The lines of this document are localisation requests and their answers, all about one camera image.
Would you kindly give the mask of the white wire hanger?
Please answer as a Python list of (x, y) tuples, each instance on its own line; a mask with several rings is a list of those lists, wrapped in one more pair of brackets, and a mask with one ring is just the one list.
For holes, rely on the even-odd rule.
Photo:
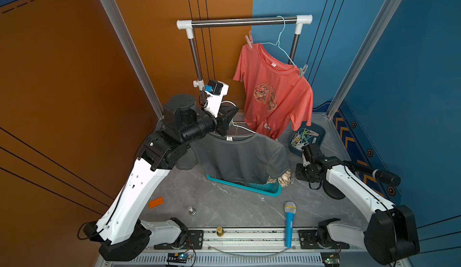
[[(233, 107), (236, 107), (235, 103), (233, 103), (231, 101), (228, 101), (228, 100), (223, 101), (222, 104), (230, 104)], [(243, 130), (248, 131), (248, 132), (253, 133), (253, 134), (256, 133), (255, 131), (249, 129), (248, 127), (243, 126), (242, 123), (235, 122), (233, 119), (230, 121), (229, 125), (234, 126), (236, 129), (243, 129)]]

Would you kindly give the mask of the grey garment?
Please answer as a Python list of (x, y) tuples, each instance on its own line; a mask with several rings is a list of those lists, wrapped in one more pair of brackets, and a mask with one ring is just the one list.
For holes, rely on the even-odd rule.
[(200, 165), (210, 177), (235, 184), (266, 184), (290, 171), (284, 145), (261, 134), (225, 137), (208, 134), (192, 142), (175, 167), (191, 170)]

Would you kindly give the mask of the red t-shirt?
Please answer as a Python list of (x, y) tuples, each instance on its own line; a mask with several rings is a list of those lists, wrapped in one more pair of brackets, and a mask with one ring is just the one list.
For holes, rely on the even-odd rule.
[(278, 139), (292, 125), (312, 124), (313, 90), (300, 69), (272, 57), (260, 43), (241, 49), (234, 81), (244, 85), (244, 122), (253, 131)]

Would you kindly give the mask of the pink clothespin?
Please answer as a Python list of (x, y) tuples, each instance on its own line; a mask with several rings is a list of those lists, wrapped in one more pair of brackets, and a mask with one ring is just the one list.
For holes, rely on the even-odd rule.
[(252, 30), (250, 30), (248, 32), (247, 35), (245, 35), (244, 37), (246, 39), (246, 42), (247, 42), (247, 46), (252, 49), (253, 48), (253, 36), (252, 36)]

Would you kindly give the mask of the grey clothespin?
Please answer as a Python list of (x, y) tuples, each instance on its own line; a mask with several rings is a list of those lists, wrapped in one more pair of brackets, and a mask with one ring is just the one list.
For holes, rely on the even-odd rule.
[(304, 77), (306, 71), (308, 69), (308, 65), (305, 64), (302, 68), (299, 69), (299, 77), (302, 78)]

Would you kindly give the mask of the light green wire hanger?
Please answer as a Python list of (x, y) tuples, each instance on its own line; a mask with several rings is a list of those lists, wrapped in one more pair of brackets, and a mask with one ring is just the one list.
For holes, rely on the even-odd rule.
[(282, 20), (282, 22), (283, 22), (283, 28), (280, 31), (279, 35), (278, 35), (277, 41), (275, 43), (264, 42), (264, 43), (261, 43), (261, 45), (272, 45), (272, 46), (277, 47), (279, 50), (281, 50), (286, 55), (286, 57), (288, 58), (288, 63), (291, 64), (291, 65), (295, 65), (295, 63), (294, 63), (293, 59), (291, 58), (291, 56), (280, 45), (281, 37), (282, 37), (283, 32), (284, 32), (284, 30), (286, 28), (285, 18), (283, 16), (281, 16), (281, 15), (278, 15), (277, 18), (280, 18)]

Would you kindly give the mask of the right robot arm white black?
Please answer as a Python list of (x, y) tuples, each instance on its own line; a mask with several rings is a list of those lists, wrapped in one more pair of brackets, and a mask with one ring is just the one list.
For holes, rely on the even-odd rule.
[(313, 243), (323, 249), (338, 248), (341, 244), (353, 245), (365, 249), (381, 265), (419, 254), (419, 236), (411, 209), (381, 196), (362, 182), (356, 173), (370, 175), (390, 187), (400, 184), (399, 176), (353, 161), (327, 157), (317, 144), (305, 145), (301, 150), (304, 162), (297, 165), (297, 179), (309, 184), (317, 183), (333, 199), (349, 199), (367, 220), (365, 230), (343, 225), (338, 218), (321, 221), (316, 234), (302, 237), (302, 242)]

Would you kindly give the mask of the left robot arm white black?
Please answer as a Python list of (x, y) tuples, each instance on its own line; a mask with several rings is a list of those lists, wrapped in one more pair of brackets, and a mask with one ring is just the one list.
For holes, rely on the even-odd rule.
[(205, 107), (189, 94), (173, 96), (163, 107), (163, 119), (141, 143), (126, 183), (114, 203), (97, 221), (82, 225), (85, 239), (100, 243), (99, 254), (106, 261), (128, 262), (146, 248), (170, 244), (182, 247), (188, 228), (177, 218), (142, 221), (139, 217), (159, 184), (190, 144), (217, 132), (225, 136), (238, 107), (210, 95)]

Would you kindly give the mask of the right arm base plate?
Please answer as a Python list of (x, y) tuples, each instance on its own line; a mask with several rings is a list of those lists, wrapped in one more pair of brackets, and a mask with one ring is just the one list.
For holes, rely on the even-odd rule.
[(304, 229), (298, 231), (299, 242), (303, 250), (307, 249), (337, 249), (338, 247), (343, 250), (350, 249), (347, 243), (340, 243), (331, 239), (330, 235), (319, 234), (314, 229)]

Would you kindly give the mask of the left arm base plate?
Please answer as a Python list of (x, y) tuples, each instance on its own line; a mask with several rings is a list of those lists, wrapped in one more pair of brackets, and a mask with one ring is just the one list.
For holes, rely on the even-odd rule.
[(204, 230), (189, 230), (184, 243), (159, 244), (155, 245), (155, 250), (201, 250), (204, 243)]

